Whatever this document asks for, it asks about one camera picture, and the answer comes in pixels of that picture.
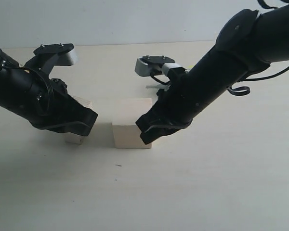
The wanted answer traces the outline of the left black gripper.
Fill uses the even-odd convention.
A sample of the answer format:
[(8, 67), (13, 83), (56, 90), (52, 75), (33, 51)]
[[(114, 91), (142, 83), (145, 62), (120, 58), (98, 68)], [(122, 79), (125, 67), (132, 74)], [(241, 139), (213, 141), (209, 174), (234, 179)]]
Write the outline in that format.
[(67, 92), (62, 80), (28, 67), (6, 67), (20, 99), (17, 114), (40, 130), (88, 136), (98, 114)]

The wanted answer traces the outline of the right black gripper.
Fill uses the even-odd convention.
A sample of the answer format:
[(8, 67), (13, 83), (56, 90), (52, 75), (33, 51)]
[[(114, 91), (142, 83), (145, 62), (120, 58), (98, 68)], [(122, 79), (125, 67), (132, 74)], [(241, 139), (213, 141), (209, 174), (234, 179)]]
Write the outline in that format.
[(187, 128), (232, 85), (266, 70), (270, 63), (251, 52), (233, 54), (211, 48), (190, 71), (167, 58), (159, 58), (157, 66), (170, 85), (158, 94), (154, 108), (135, 122), (144, 144)]

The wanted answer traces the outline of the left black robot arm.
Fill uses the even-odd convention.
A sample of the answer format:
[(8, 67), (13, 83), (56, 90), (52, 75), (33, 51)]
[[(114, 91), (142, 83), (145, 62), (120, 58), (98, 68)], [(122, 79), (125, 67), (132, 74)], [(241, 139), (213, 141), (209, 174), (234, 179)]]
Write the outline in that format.
[(0, 48), (0, 107), (39, 130), (88, 136), (98, 114), (76, 101), (67, 84), (49, 75), (77, 61), (72, 43), (40, 45), (21, 66)]

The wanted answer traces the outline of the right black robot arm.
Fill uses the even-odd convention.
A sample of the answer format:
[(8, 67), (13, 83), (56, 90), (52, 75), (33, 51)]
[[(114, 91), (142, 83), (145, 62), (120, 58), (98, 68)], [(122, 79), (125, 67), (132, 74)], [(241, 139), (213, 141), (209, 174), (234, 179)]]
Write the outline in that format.
[(157, 79), (163, 75), (157, 101), (136, 121), (143, 143), (150, 144), (191, 125), (193, 119), (214, 100), (272, 63), (289, 61), (289, 0), (283, 7), (243, 9), (221, 29), (214, 46), (191, 68), (167, 56), (139, 57), (135, 72)]

